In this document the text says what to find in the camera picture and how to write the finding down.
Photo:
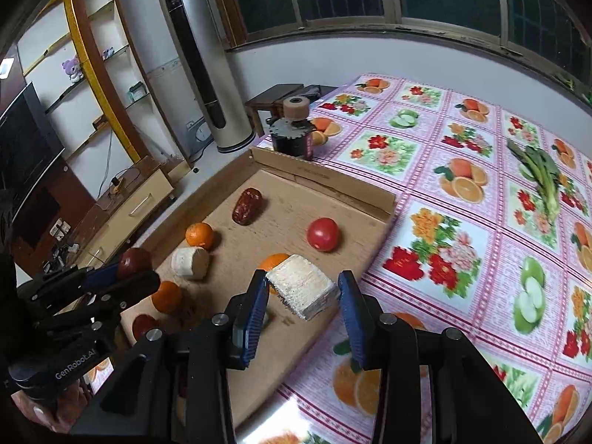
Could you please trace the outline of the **left hand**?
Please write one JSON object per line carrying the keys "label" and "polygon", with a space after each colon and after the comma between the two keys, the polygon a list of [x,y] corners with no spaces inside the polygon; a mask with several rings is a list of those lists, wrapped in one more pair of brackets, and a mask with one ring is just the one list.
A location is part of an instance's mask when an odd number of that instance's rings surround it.
{"label": "left hand", "polygon": [[68,434],[86,408],[89,394],[79,381],[74,382],[58,397],[55,412],[32,401],[23,391],[12,394],[11,398],[19,411],[31,422],[55,433]]}

